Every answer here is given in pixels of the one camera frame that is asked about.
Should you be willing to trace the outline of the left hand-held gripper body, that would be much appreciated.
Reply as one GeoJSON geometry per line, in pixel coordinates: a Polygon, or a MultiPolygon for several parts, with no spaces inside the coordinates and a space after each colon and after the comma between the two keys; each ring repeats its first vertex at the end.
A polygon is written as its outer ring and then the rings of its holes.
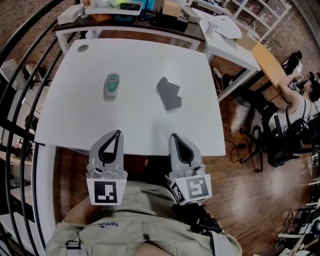
{"type": "Polygon", "coordinates": [[[119,206],[122,203],[128,173],[125,170],[88,164],[86,182],[92,205],[119,206]]]}

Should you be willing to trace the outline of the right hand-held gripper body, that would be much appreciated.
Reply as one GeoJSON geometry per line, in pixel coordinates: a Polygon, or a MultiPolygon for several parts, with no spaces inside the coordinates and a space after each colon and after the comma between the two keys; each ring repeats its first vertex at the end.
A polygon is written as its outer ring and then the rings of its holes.
{"type": "Polygon", "coordinates": [[[211,177],[206,174],[204,164],[185,171],[172,171],[165,178],[180,206],[199,203],[212,196],[211,177]]]}

